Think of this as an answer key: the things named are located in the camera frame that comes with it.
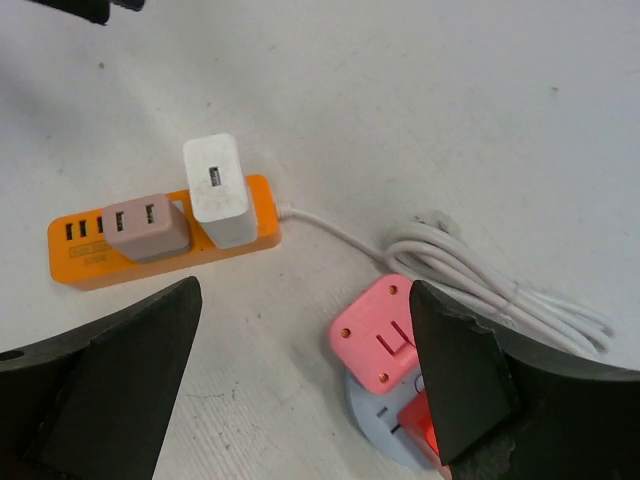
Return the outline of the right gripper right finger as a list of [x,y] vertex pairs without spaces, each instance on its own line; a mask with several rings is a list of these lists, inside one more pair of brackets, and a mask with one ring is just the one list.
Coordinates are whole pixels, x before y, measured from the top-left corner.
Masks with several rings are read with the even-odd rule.
[[409,295],[439,457],[455,479],[635,479],[639,374],[499,325],[423,281]]

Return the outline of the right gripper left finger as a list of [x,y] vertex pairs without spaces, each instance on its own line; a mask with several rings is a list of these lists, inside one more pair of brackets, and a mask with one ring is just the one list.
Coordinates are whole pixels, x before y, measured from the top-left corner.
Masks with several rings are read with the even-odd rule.
[[2,478],[152,478],[201,310],[190,276],[2,352]]

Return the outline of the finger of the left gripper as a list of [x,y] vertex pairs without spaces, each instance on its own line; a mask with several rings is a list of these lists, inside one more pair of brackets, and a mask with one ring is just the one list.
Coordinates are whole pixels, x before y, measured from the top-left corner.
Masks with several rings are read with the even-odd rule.
[[139,12],[146,3],[145,0],[34,0],[34,2],[98,25],[105,25],[108,22],[112,6]]

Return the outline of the red cube socket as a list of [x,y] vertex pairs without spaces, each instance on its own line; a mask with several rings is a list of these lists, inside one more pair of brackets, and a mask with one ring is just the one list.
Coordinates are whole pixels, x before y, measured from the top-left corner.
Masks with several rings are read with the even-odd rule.
[[420,392],[404,407],[398,415],[398,421],[440,476],[451,480],[449,467],[440,461],[434,424],[425,391]]

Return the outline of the round blue power socket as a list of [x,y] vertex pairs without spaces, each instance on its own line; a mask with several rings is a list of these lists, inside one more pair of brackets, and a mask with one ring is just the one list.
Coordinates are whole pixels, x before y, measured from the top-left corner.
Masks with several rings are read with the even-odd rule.
[[344,386],[354,425],[379,452],[413,470],[435,470],[398,420],[401,410],[424,390],[419,367],[411,370],[387,394],[369,392],[349,370],[344,371]]

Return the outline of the pink plug adapter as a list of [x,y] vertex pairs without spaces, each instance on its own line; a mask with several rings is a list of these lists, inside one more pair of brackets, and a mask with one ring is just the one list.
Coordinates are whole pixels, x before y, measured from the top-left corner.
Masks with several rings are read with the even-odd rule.
[[385,275],[339,314],[329,344],[356,380],[376,395],[389,393],[418,365],[409,296],[412,281]]

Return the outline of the orange power strip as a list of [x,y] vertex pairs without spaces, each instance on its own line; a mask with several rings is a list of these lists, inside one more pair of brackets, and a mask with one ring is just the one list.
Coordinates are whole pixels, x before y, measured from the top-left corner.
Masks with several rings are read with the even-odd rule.
[[218,248],[193,216],[189,192],[154,194],[53,220],[47,231],[54,281],[90,291],[277,246],[279,220],[270,184],[246,177],[257,239]]

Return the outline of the brown pink charger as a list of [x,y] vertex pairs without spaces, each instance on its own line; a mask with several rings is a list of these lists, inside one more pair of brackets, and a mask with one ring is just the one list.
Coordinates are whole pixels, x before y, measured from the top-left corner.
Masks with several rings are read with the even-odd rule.
[[150,263],[191,248],[187,218],[166,194],[109,205],[101,218],[105,241],[133,262]]

